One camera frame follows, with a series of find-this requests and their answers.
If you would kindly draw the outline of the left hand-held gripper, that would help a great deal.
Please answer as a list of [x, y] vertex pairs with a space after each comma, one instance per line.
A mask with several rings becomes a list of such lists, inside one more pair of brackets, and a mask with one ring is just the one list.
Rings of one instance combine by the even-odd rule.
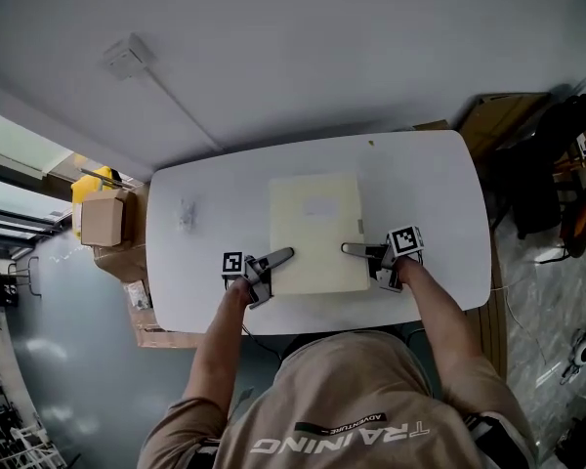
[[284, 247], [270, 254], [255, 258], [242, 252], [225, 252], [222, 278], [225, 286], [238, 278], [249, 284], [251, 310], [267, 303], [272, 298], [272, 269], [279, 267], [294, 256], [292, 247]]

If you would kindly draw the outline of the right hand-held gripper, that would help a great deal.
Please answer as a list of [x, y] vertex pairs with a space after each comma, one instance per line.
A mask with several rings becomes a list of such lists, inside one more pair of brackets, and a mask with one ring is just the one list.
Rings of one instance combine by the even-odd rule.
[[380, 288], [401, 292], [397, 261], [407, 257], [423, 264], [424, 243], [420, 230], [416, 226], [406, 226], [387, 233], [383, 244], [364, 244], [344, 242], [341, 251], [358, 258], [369, 259], [371, 276]]

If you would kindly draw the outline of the cream folder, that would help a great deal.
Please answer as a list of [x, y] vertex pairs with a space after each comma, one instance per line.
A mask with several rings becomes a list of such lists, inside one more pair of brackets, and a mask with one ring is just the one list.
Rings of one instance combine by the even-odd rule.
[[275, 296], [363, 291], [369, 288], [364, 259], [342, 251], [363, 243], [357, 176], [333, 173], [273, 179], [270, 241], [293, 257], [272, 273]]

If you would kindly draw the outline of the person's left forearm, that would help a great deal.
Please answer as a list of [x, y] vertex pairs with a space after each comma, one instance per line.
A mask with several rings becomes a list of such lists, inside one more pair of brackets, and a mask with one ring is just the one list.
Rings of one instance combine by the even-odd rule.
[[240, 358], [249, 283], [236, 279], [226, 290], [216, 316], [193, 357], [185, 399], [202, 399], [228, 413]]

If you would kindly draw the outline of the person's right forearm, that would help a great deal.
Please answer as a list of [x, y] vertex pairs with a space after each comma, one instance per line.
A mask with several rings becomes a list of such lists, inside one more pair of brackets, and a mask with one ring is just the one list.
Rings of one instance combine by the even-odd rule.
[[482, 356], [469, 321], [457, 302], [421, 264], [401, 257], [398, 278], [416, 302], [442, 387], [448, 389], [462, 365]]

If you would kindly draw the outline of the white table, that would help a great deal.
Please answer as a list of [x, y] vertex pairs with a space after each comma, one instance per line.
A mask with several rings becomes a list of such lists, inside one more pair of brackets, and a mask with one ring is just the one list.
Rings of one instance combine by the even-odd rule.
[[[487, 302], [488, 221], [467, 147], [453, 131], [407, 131], [252, 149], [156, 172], [146, 206], [146, 266], [159, 325], [204, 332], [225, 291], [224, 253], [270, 251], [271, 180], [341, 172], [357, 175], [367, 241], [418, 227], [425, 268], [460, 307]], [[196, 201], [191, 232], [177, 225], [182, 198]]]

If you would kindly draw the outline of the crumpled clear plastic wrap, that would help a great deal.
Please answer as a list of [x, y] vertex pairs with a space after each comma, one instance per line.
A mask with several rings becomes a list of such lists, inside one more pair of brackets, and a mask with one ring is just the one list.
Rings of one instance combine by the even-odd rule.
[[191, 232], [195, 227], [196, 201], [182, 198], [179, 202], [177, 225], [180, 231]]

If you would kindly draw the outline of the person's beige printed t-shirt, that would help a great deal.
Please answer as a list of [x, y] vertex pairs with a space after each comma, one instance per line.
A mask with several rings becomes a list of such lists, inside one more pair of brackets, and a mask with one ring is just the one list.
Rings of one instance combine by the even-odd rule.
[[415, 356], [379, 331], [314, 341], [286, 358], [235, 422], [212, 402], [172, 405], [138, 469], [535, 469], [515, 396], [490, 362], [453, 367], [434, 398]]

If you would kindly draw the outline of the large taped cardboard box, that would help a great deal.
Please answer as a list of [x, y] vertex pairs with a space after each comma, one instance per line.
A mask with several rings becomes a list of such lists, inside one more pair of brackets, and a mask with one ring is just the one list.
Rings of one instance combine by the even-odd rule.
[[137, 345], [151, 349], [196, 349], [201, 343], [201, 333], [168, 331], [155, 317], [147, 286], [142, 280], [122, 283], [129, 318], [135, 332]]

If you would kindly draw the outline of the wooden slat panel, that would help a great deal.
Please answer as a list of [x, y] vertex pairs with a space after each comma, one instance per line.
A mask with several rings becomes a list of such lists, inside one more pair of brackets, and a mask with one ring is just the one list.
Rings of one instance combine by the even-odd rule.
[[482, 306], [465, 313], [474, 335], [480, 341], [484, 355], [498, 375], [506, 380], [508, 373], [508, 334], [506, 295], [494, 236], [490, 237], [490, 293]]

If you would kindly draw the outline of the black office chair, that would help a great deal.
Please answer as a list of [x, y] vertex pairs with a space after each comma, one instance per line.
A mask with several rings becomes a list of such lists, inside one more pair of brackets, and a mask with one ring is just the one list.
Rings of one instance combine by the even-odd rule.
[[586, 130], [586, 94], [549, 107], [534, 133], [492, 157], [492, 177], [513, 214], [518, 238], [561, 223], [555, 163]]

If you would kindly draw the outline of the brown cardboard sheet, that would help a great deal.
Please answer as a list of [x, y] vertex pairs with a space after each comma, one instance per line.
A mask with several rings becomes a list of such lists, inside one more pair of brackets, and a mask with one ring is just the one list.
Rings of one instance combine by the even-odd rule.
[[481, 162], [514, 136], [550, 98], [550, 93], [481, 95], [462, 117], [457, 132], [472, 159]]

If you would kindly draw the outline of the small cardboard box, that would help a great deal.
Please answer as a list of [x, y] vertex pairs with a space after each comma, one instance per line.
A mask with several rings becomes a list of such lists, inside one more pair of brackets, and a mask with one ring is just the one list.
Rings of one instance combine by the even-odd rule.
[[81, 242], [87, 246], [113, 247], [130, 236], [131, 194], [124, 190], [89, 193], [82, 202]]

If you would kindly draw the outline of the yellow plastic bin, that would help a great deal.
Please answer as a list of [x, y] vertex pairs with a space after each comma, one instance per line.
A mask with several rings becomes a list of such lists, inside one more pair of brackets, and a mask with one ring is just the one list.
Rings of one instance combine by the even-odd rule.
[[82, 233], [81, 215], [84, 198], [91, 192], [111, 190], [111, 181], [121, 182], [120, 174], [108, 166], [87, 171], [83, 177], [71, 185], [72, 191], [72, 230], [80, 239]]

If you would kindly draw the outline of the window with white blind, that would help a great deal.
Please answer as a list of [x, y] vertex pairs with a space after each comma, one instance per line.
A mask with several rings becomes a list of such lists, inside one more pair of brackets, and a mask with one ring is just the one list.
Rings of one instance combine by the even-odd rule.
[[70, 156], [0, 115], [0, 258], [17, 259], [63, 231], [71, 182], [52, 170]]

